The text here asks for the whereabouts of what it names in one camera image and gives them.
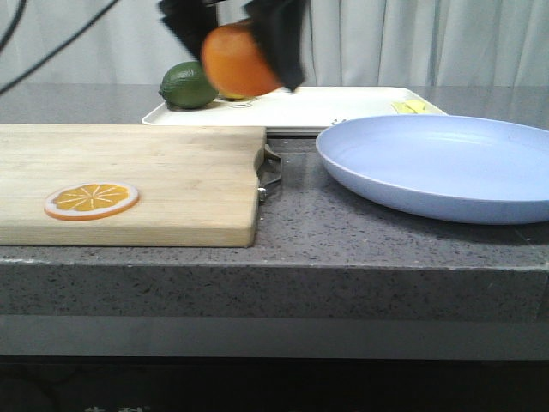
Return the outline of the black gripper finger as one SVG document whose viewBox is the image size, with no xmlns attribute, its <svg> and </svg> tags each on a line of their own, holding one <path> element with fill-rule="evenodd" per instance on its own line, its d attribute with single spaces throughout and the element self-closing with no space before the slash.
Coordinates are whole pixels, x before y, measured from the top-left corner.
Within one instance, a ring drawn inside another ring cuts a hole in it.
<svg viewBox="0 0 549 412">
<path fill-rule="evenodd" d="M 157 3 L 161 21 L 185 49 L 200 58 L 207 35 L 218 27 L 217 1 L 162 0 Z"/>
<path fill-rule="evenodd" d="M 301 34 L 306 1 L 255 0 L 244 6 L 251 32 L 281 86 L 293 92 L 305 80 Z"/>
</svg>

